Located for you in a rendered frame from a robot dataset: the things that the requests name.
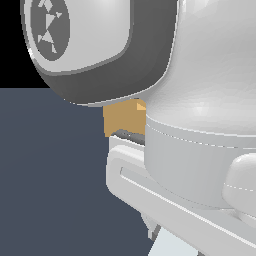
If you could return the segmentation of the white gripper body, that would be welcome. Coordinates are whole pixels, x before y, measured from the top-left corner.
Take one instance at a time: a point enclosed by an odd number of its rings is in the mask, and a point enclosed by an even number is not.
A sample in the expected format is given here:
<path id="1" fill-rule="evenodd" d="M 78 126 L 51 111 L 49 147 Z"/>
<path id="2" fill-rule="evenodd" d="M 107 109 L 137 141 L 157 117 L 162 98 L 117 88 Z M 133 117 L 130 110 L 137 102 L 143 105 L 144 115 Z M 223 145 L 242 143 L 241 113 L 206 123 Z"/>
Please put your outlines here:
<path id="1" fill-rule="evenodd" d="M 256 256 L 256 220 L 244 223 L 233 209 L 199 209 L 168 192 L 144 166 L 145 136 L 118 130 L 109 137 L 109 191 L 201 256 Z"/>

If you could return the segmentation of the tan wooden box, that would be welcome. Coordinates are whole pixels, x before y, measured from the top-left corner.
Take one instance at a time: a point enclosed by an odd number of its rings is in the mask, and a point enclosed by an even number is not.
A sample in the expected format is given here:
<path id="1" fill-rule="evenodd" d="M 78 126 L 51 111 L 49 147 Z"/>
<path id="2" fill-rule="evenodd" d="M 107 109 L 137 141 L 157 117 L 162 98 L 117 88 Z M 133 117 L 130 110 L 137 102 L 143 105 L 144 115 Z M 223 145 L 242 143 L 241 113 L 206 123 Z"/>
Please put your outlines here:
<path id="1" fill-rule="evenodd" d="M 104 133 L 109 137 L 119 129 L 145 134 L 146 103 L 130 99 L 103 107 Z"/>

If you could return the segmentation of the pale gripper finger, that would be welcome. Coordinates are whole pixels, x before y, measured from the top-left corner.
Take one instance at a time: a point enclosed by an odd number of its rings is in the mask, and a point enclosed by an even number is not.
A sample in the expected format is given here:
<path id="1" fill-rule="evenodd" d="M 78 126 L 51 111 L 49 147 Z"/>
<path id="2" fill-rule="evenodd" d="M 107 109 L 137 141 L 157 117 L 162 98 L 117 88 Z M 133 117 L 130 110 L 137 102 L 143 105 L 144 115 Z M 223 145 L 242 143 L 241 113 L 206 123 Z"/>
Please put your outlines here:
<path id="1" fill-rule="evenodd" d="M 142 214 L 141 217 L 148 228 L 148 238 L 153 241 L 148 256 L 201 256 L 197 249 L 161 227 L 147 215 Z"/>

